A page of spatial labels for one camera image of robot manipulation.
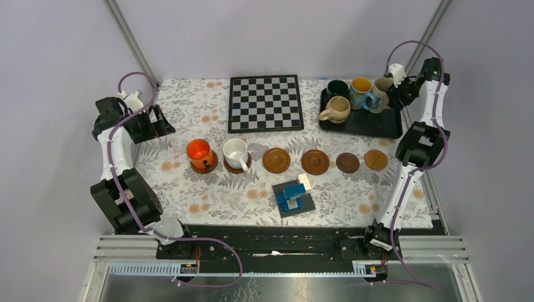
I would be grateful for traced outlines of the blue mug yellow inside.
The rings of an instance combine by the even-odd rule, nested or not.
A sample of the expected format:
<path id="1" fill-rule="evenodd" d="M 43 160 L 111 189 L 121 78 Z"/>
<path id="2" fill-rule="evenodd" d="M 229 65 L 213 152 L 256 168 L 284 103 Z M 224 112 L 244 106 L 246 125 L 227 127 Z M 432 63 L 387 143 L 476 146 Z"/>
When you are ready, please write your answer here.
<path id="1" fill-rule="evenodd" d="M 375 110 L 380 107 L 381 97 L 373 93 L 373 83 L 364 77 L 351 81 L 349 88 L 349 101 L 351 109 Z"/>

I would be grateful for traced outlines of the brown wooden ringed coaster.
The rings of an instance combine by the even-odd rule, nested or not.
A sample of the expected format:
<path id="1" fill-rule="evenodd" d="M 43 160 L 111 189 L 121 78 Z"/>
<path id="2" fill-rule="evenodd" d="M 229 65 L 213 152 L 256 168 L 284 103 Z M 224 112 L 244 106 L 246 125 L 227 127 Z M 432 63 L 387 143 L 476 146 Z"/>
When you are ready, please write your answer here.
<path id="1" fill-rule="evenodd" d="M 204 160 L 203 161 L 203 167 L 197 167 L 193 164 L 192 161 L 190 161 L 190 167 L 191 169 L 196 172 L 197 174 L 208 174 L 212 172 L 219 164 L 219 158 L 216 152 L 212 151 L 212 163 L 210 164 L 209 161 Z"/>
<path id="2" fill-rule="evenodd" d="M 252 162 L 253 162 L 253 160 L 252 160 L 252 156 L 251 156 L 250 153 L 248 153 L 247 161 L 246 161 L 246 166 L 247 166 L 247 169 L 246 169 L 246 170 L 243 170 L 242 167 L 234 168 L 234 167 L 230 166 L 226 159 L 224 159 L 224 167 L 225 167 L 225 168 L 227 169 L 227 171 L 230 172 L 230 173 L 233 173 L 233 174 L 242 174 L 242 173 L 245 173 L 245 172 L 247 172 L 247 171 L 249 170 L 249 168 L 251 167 Z"/>
<path id="3" fill-rule="evenodd" d="M 330 158 L 323 151 L 312 149 L 303 154 L 301 165 L 306 173 L 318 176 L 327 172 Z"/>
<path id="4" fill-rule="evenodd" d="M 282 148 L 271 148 L 263 154 L 262 164 L 268 172 L 280 174 L 289 168 L 291 158 L 286 150 Z"/>

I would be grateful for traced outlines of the light orange coaster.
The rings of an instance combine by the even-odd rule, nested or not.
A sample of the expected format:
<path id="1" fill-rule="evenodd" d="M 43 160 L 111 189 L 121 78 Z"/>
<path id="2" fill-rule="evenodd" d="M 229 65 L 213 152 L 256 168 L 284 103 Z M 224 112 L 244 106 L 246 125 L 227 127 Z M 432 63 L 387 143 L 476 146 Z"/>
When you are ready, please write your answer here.
<path id="1" fill-rule="evenodd" d="M 389 164 L 389 160 L 387 156 L 382 151 L 379 151 L 376 149 L 369 150 L 365 154 L 364 160 L 365 160 L 366 165 L 370 169 L 375 170 L 375 171 L 382 171 Z"/>

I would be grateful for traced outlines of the orange mug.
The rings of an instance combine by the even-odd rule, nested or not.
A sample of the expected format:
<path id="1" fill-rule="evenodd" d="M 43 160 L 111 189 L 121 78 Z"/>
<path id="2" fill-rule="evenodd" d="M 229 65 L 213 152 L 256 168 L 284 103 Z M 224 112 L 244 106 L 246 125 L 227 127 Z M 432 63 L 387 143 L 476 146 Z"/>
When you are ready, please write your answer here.
<path id="1" fill-rule="evenodd" d="M 203 161 L 212 163 L 212 149 L 204 139 L 194 139 L 186 147 L 186 154 L 197 167 L 203 167 Z"/>

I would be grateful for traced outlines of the dark walnut coaster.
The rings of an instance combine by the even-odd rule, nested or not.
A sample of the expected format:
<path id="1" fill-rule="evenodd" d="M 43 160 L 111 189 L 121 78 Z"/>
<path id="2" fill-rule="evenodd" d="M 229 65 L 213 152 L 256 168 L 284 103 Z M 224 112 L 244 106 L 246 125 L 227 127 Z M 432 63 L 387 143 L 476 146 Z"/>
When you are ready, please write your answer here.
<path id="1" fill-rule="evenodd" d="M 360 168 L 360 161 L 356 155 L 345 152 L 337 156 L 336 166 L 340 171 L 351 174 Z"/>

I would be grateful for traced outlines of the black white chessboard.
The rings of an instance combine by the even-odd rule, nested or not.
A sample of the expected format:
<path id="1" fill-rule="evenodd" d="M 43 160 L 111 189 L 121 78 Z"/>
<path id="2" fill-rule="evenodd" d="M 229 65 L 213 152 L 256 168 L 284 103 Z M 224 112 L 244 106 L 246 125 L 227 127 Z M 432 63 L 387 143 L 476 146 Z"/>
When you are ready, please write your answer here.
<path id="1" fill-rule="evenodd" d="M 304 129 L 298 75 L 230 78 L 229 133 Z"/>

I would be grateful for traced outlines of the beige round mug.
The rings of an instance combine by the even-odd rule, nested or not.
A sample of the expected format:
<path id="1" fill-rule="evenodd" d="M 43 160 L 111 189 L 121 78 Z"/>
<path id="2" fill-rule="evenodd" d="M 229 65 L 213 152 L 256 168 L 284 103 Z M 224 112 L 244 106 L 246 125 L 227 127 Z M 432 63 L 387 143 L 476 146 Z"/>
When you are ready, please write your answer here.
<path id="1" fill-rule="evenodd" d="M 320 121 L 330 121 L 334 124 L 344 123 L 351 112 L 351 104 L 348 99 L 342 96 L 331 98 L 326 104 L 325 110 L 319 114 Z"/>

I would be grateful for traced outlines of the cream tall mug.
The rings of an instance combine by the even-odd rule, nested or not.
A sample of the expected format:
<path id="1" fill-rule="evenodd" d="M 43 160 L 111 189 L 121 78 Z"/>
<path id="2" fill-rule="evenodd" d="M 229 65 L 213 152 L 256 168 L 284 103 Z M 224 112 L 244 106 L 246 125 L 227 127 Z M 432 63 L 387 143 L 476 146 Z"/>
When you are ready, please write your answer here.
<path id="1" fill-rule="evenodd" d="M 387 95 L 387 89 L 393 84 L 393 80 L 389 77 L 379 77 L 374 80 L 372 94 L 376 96 L 377 103 L 371 106 L 371 113 L 381 113 L 384 109 L 388 108 L 389 97 Z"/>

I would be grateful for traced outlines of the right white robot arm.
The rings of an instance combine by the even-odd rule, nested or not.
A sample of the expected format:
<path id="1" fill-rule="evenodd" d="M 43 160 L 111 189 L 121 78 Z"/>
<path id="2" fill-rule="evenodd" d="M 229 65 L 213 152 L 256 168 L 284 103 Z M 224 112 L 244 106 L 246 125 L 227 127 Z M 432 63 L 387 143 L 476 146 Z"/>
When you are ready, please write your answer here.
<path id="1" fill-rule="evenodd" d="M 442 60 L 437 57 L 426 59 L 413 79 L 404 75 L 402 65 L 389 67 L 387 77 L 394 82 L 387 89 L 390 105 L 394 109 L 403 109 L 416 98 L 423 97 L 424 109 L 420 120 L 412 123 L 395 151 L 399 165 L 389 203 L 365 230 L 361 251 L 369 259 L 398 252 L 398 237 L 409 194 L 424 171 L 434 167 L 438 157 L 445 153 L 450 132 L 444 128 L 442 110 L 450 76 L 442 65 Z"/>

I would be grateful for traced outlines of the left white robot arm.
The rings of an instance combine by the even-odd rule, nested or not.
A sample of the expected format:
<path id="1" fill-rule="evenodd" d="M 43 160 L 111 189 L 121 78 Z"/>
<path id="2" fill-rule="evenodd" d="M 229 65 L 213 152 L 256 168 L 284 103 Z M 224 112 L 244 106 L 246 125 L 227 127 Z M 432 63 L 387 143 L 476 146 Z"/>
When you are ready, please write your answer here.
<path id="1" fill-rule="evenodd" d="M 172 134 L 175 129 L 158 105 L 135 114 L 119 97 L 96 102 L 99 115 L 93 137 L 101 145 L 103 173 L 90 192 L 117 234 L 153 236 L 182 259 L 195 252 L 195 242 L 182 223 L 164 214 L 159 198 L 134 167 L 134 145 Z"/>

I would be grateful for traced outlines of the black cup tray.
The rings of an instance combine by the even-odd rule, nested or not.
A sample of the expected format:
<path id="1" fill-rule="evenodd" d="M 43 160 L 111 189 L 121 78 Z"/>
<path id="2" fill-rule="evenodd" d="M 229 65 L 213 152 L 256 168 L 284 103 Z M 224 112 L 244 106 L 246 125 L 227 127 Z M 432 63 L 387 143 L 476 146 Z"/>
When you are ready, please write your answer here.
<path id="1" fill-rule="evenodd" d="M 319 114 L 325 110 L 327 103 L 325 88 L 320 96 Z M 350 115 L 344 123 L 334 124 L 328 120 L 319 120 L 319 126 L 325 131 L 378 138 L 398 139 L 403 134 L 401 114 L 390 108 L 379 114 L 371 113 L 365 109 L 351 109 Z"/>

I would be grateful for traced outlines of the white mug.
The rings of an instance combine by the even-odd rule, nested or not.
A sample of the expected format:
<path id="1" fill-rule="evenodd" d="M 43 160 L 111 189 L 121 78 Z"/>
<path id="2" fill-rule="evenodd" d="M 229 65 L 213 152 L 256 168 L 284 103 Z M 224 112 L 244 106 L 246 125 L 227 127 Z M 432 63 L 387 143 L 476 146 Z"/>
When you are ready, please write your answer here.
<path id="1" fill-rule="evenodd" d="M 223 146 L 226 163 L 233 169 L 248 171 L 248 150 L 246 143 L 238 138 L 228 140 Z"/>

